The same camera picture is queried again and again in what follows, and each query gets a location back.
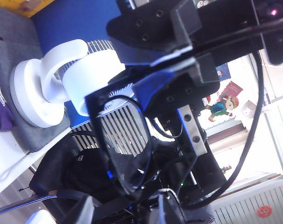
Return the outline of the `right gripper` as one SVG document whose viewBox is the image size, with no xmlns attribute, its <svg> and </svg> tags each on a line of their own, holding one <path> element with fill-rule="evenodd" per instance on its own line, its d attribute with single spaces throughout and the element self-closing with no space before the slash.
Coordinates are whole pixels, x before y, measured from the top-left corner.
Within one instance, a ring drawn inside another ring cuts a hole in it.
<svg viewBox="0 0 283 224">
<path fill-rule="evenodd" d="M 210 53 L 216 67 L 236 59 L 261 45 L 259 37 L 250 43 L 246 38 L 237 34 L 243 29 L 256 26 L 254 8 L 249 0 L 218 0 L 200 9 L 197 8 L 202 27 L 190 35 L 191 45 L 180 48 L 183 54 L 181 60 L 197 59 Z M 192 105 L 184 105 L 189 113 L 197 117 L 203 110 L 195 109 Z"/>
</svg>

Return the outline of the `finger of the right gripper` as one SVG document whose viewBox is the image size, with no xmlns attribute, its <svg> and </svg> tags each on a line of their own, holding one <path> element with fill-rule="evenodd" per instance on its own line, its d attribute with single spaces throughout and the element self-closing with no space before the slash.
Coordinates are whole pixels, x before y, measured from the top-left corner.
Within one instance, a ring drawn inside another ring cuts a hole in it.
<svg viewBox="0 0 283 224">
<path fill-rule="evenodd" d="M 134 84 L 134 93 L 144 111 L 175 110 L 184 105 L 198 109 L 202 98 L 219 87 L 216 64 L 208 53 L 195 62 L 184 60 L 145 77 Z"/>
<path fill-rule="evenodd" d="M 108 35 L 139 49 L 171 52 L 191 45 L 190 35 L 201 29 L 191 0 L 152 0 L 110 20 Z"/>
</svg>

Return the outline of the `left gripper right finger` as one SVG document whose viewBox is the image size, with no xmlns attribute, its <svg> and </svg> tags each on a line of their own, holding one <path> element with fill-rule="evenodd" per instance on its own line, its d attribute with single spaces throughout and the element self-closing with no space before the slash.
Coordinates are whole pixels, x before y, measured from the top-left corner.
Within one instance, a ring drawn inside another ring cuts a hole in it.
<svg viewBox="0 0 283 224">
<path fill-rule="evenodd" d="M 186 223 L 178 197 L 172 189 L 160 189 L 149 198 L 148 223 Z"/>
</svg>

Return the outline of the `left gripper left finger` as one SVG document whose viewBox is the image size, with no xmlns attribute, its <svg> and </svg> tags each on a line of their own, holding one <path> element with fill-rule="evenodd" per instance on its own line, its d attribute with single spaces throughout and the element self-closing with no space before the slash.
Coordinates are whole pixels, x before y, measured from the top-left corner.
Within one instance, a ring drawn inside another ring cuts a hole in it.
<svg viewBox="0 0 283 224">
<path fill-rule="evenodd" d="M 94 205 L 91 196 L 86 196 L 79 201 L 70 214 L 71 224 L 90 224 L 94 213 Z"/>
</svg>

